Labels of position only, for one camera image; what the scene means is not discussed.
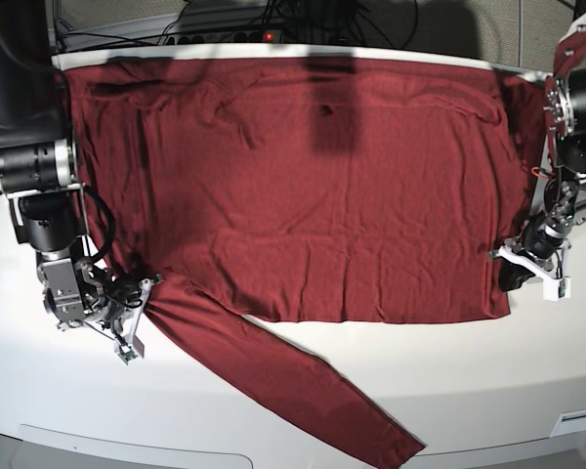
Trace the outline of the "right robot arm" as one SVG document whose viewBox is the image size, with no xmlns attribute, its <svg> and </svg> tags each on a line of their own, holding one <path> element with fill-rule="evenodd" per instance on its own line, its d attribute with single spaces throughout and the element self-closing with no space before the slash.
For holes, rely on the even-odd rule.
<svg viewBox="0 0 586 469">
<path fill-rule="evenodd" d="M 0 195 L 18 243 L 36 252 L 44 307 L 58 329 L 99 332 L 129 362 L 145 354 L 137 329 L 160 279 L 98 265 L 115 219 L 79 178 L 69 82 L 52 56 L 44 2 L 0 1 Z"/>
</svg>

